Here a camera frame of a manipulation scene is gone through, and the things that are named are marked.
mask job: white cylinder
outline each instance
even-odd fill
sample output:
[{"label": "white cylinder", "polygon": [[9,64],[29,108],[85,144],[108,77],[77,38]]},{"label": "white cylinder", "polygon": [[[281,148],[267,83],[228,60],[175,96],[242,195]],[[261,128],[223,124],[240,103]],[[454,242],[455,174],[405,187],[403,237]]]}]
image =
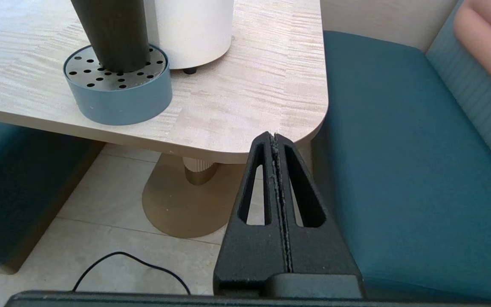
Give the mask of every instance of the white cylinder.
[{"label": "white cylinder", "polygon": [[144,0],[149,42],[168,55],[170,69],[220,58],[232,40],[234,0]]}]

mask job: black cable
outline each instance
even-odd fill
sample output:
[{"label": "black cable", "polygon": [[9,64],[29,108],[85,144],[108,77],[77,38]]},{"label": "black cable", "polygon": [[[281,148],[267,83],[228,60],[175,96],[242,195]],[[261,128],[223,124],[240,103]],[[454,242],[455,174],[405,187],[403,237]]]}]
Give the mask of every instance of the black cable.
[{"label": "black cable", "polygon": [[155,269],[155,270],[161,270],[162,272],[167,272],[171,276],[175,277],[175,279],[177,279],[179,282],[181,282],[181,285],[183,285],[183,287],[187,291],[187,294],[188,295],[191,295],[191,290],[189,290],[189,287],[187,287],[187,285],[185,284],[185,282],[179,276],[177,276],[177,274],[175,274],[174,272],[172,272],[172,271],[170,271],[168,269],[165,269],[165,268],[161,268],[160,266],[154,266],[152,264],[148,264],[147,262],[145,262],[143,260],[140,260],[139,258],[136,258],[136,257],[134,257],[134,256],[132,256],[129,253],[126,253],[126,252],[112,252],[109,255],[105,255],[105,256],[101,257],[98,261],[94,262],[91,266],[88,267],[87,270],[84,271],[84,273],[82,273],[81,277],[76,282],[75,287],[73,287],[72,292],[76,292],[77,291],[77,288],[78,288],[79,284],[82,282],[82,280],[86,276],[86,274],[88,274],[88,272],[90,272],[90,270],[92,270],[97,264],[99,264],[103,260],[106,260],[107,258],[109,258],[111,256],[115,256],[115,255],[124,255],[124,256],[127,256],[129,258],[132,258],[133,260],[136,260],[137,262],[139,262],[140,264],[143,264],[144,266],[148,266],[148,267],[150,267],[152,269]]}]

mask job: teal bench seat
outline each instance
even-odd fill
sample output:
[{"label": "teal bench seat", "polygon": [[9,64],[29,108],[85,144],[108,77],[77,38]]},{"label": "teal bench seat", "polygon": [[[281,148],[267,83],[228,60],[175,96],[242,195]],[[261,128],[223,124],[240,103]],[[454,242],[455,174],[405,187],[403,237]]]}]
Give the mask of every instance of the teal bench seat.
[{"label": "teal bench seat", "polygon": [[0,272],[17,272],[102,142],[0,123]]},{"label": "teal bench seat", "polygon": [[418,49],[325,32],[312,143],[370,299],[491,301],[491,150]]}]

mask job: wooden table top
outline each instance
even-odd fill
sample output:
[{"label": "wooden table top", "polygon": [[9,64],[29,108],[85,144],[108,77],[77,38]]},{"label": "wooden table top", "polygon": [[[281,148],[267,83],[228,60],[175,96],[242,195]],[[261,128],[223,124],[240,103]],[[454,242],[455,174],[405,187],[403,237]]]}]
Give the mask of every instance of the wooden table top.
[{"label": "wooden table top", "polygon": [[89,44],[68,0],[0,0],[0,122],[220,163],[245,163],[264,131],[300,145],[319,129],[327,78],[319,0],[234,0],[232,45],[140,124],[80,113],[62,66]]}]

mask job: striped backrest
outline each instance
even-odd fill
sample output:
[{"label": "striped backrest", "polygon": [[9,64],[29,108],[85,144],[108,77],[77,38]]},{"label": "striped backrest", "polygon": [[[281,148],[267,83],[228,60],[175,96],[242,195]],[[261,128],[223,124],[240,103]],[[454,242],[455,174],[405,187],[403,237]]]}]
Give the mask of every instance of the striped backrest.
[{"label": "striped backrest", "polygon": [[491,76],[454,35],[454,16],[461,4],[462,0],[433,41],[427,58],[491,149]]}]

